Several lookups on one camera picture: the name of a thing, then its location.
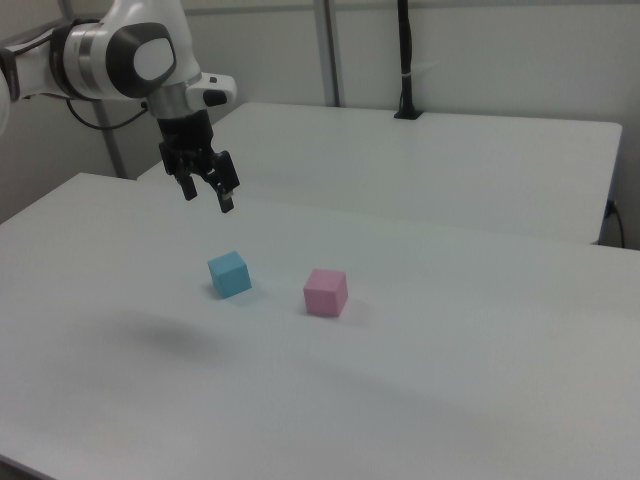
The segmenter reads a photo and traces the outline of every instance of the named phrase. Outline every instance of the power cord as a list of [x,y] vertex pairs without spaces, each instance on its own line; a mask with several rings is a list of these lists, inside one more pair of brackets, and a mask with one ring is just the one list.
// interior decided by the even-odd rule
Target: power cord
[[618,228],[620,229],[620,246],[622,248],[626,248],[624,241],[624,227],[622,226],[622,217],[620,217],[620,211],[618,210],[615,200],[607,200],[607,206],[604,210],[605,220],[611,215],[615,215],[618,219]]
[[89,128],[91,128],[93,130],[99,130],[101,132],[117,130],[119,128],[126,127],[127,125],[129,125],[130,123],[133,123],[134,121],[136,121],[138,118],[140,118],[142,115],[144,115],[145,113],[147,113],[149,111],[149,107],[147,106],[147,104],[145,102],[142,102],[142,104],[141,104],[142,110],[140,110],[138,113],[136,113],[130,119],[125,120],[122,123],[118,123],[117,125],[111,125],[110,127],[101,127],[100,125],[94,125],[92,123],[89,123],[84,118],[82,118],[78,114],[78,112],[76,112],[76,110],[73,108],[73,105],[71,105],[71,100],[67,100],[67,107],[69,108],[69,111],[71,112],[71,114],[74,117],[76,117],[76,120],[78,120],[85,127],[89,127]]

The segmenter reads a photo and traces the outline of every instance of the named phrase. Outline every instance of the table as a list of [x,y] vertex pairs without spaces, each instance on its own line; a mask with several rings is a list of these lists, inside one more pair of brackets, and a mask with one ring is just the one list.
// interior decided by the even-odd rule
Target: table
[[[59,480],[640,476],[640,256],[80,175],[0,225],[0,454]],[[216,296],[237,249],[254,288]],[[347,272],[307,316],[314,267]]]
[[[248,103],[214,132],[245,197],[588,244],[621,127]],[[139,180],[175,183],[161,164]]]

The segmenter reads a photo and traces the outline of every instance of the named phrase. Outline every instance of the cube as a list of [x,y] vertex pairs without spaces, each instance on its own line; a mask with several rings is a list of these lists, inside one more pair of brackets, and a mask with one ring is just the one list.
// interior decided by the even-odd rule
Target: cube
[[348,297],[347,274],[338,270],[314,269],[304,286],[304,300],[311,315],[339,317]]
[[222,298],[229,298],[251,288],[249,269],[238,252],[231,252],[207,262],[211,279]]

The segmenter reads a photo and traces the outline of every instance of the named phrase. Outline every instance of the white wall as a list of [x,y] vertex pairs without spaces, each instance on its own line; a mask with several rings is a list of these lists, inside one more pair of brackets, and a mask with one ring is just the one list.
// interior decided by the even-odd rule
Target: white wall
[[[246,101],[325,105],[312,10],[199,14],[189,15],[188,20],[201,68],[209,73],[232,75],[238,83],[236,103],[211,109],[212,121]],[[108,103],[114,123],[138,108],[135,102]],[[160,131],[149,115],[115,132],[115,136],[131,178],[161,160]]]
[[0,0],[0,40],[61,17],[54,0]]
[[[640,5],[414,8],[411,22],[414,67],[437,62],[414,80],[422,108],[622,124],[612,196],[640,248]],[[342,6],[337,26],[346,106],[396,109],[395,10]]]
[[[52,0],[3,0],[0,39],[60,17]],[[81,111],[92,118],[91,109]],[[0,223],[79,172],[113,174],[101,134],[87,132],[63,102],[34,97],[13,104],[0,136]]]
[[[273,9],[311,5],[312,0],[181,0],[184,9]],[[113,0],[70,0],[76,14],[104,13]]]

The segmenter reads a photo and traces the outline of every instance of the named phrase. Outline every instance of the black cable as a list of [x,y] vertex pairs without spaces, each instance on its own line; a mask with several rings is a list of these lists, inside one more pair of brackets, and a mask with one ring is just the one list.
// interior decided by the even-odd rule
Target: black cable
[[30,43],[29,45],[26,45],[18,50],[14,50],[13,54],[17,57],[18,55],[22,55],[23,53],[26,53],[29,50],[33,50],[34,48],[47,43],[49,40],[51,40],[51,35],[47,35],[46,37],[41,38],[35,43]]
[[118,128],[126,127],[127,125],[129,125],[130,123],[133,123],[134,121],[136,121],[138,118],[140,118],[142,115],[144,115],[145,113],[147,113],[149,111],[149,109],[147,108],[147,104],[143,103],[142,104],[142,110],[140,112],[136,113],[129,120],[125,120],[122,123],[118,123],[117,125],[112,125],[110,127],[101,127],[99,125],[93,125],[92,123],[87,122],[84,118],[82,118],[80,115],[78,115],[78,112],[76,112],[75,109],[73,108],[73,105],[71,105],[71,101],[70,100],[67,100],[67,107],[69,108],[69,111],[71,112],[71,114],[74,117],[76,117],[76,120],[78,120],[85,127],[92,128],[93,130],[100,130],[101,132],[109,131],[109,130],[117,130]]
[[615,206],[615,204],[611,209],[611,213],[615,213],[616,218],[618,219],[618,227],[620,228],[620,246],[622,248],[627,248],[624,241],[624,227],[622,226],[622,218],[620,217],[620,212],[618,211],[618,208]]

